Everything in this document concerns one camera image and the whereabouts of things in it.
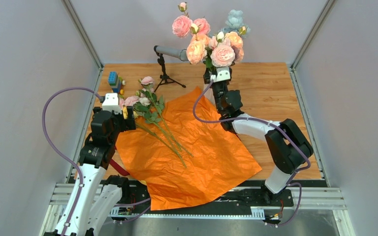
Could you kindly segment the yellow flower bouquet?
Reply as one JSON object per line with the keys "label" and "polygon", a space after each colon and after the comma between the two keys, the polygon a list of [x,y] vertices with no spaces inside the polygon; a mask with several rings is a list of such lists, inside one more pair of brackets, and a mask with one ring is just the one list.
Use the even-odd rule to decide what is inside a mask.
{"label": "yellow flower bouquet", "polygon": [[133,115],[135,118],[142,118],[145,124],[137,124],[136,127],[161,141],[180,159],[186,168],[187,165],[182,153],[185,152],[190,157],[193,157],[193,154],[180,144],[169,128],[163,116],[165,100],[162,96],[156,95],[154,78],[146,76],[139,79],[138,82],[141,89],[137,90],[134,96],[127,98],[120,96],[119,106],[124,117],[130,118]]}

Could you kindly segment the pale pink rose stem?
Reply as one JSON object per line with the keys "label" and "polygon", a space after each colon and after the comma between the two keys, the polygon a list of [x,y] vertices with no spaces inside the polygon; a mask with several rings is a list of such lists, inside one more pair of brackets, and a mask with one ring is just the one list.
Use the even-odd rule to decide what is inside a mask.
{"label": "pale pink rose stem", "polygon": [[208,49],[211,51],[210,59],[214,67],[227,67],[235,60],[235,52],[231,47],[231,41],[225,37],[222,31],[209,40]]}

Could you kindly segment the peach rose flower stem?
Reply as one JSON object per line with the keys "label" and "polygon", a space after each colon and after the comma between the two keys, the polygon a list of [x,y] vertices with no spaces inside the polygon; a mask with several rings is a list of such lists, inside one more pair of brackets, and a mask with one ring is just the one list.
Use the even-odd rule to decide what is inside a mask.
{"label": "peach rose flower stem", "polygon": [[210,38],[208,35],[201,33],[199,26],[195,23],[191,24],[190,31],[193,36],[186,49],[186,56],[190,64],[198,64],[207,56]]}

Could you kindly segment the light blue flower stem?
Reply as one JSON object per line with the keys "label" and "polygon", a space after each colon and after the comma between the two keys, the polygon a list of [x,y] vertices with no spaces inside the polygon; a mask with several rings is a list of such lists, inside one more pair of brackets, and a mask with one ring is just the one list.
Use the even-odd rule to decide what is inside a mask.
{"label": "light blue flower stem", "polygon": [[225,20],[225,26],[221,29],[223,33],[236,32],[242,38],[246,38],[251,28],[244,22],[242,10],[232,9]]}

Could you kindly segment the orange yellow wrapping paper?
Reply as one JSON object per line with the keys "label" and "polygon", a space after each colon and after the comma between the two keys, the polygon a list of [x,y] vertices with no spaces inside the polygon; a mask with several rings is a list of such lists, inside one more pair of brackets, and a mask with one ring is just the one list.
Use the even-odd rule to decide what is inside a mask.
{"label": "orange yellow wrapping paper", "polygon": [[125,169],[146,182],[152,210],[209,203],[261,171],[241,140],[217,123],[215,106],[202,89],[167,102],[161,127],[182,149],[172,151],[161,129],[139,118],[136,130],[118,136]]}

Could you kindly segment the pink rose flower stem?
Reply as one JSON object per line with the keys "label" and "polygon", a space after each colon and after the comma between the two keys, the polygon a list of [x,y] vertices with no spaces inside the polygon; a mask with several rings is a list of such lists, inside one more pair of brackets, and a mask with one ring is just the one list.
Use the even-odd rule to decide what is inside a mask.
{"label": "pink rose flower stem", "polygon": [[188,3],[181,2],[178,4],[178,10],[181,12],[181,15],[178,16],[172,23],[172,33],[179,37],[184,38],[189,34],[198,35],[204,34],[207,35],[211,31],[211,26],[205,18],[198,18],[192,20],[189,17],[188,13]]}

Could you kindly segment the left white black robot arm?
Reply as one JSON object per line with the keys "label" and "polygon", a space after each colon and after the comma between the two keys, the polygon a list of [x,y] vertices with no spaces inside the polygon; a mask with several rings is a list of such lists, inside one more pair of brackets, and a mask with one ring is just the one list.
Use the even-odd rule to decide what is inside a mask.
{"label": "left white black robot arm", "polygon": [[124,118],[120,105],[94,108],[91,133],[80,151],[78,177],[59,222],[46,236],[96,236],[114,205],[131,197],[126,177],[110,176],[101,194],[96,191],[115,153],[120,132],[136,128],[133,116]]}

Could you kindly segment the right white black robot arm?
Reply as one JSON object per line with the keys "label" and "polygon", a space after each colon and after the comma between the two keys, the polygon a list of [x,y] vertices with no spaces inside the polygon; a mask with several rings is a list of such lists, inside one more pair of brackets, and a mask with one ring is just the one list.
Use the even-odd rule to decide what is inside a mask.
{"label": "right white black robot arm", "polygon": [[275,164],[265,181],[261,198],[267,205],[274,205],[281,199],[294,176],[310,167],[309,158],[314,150],[299,126],[291,119],[282,122],[255,118],[241,111],[243,106],[239,90],[229,90],[232,69],[207,68],[203,75],[206,89],[211,89],[217,112],[218,123],[224,130],[248,135],[266,142]]}

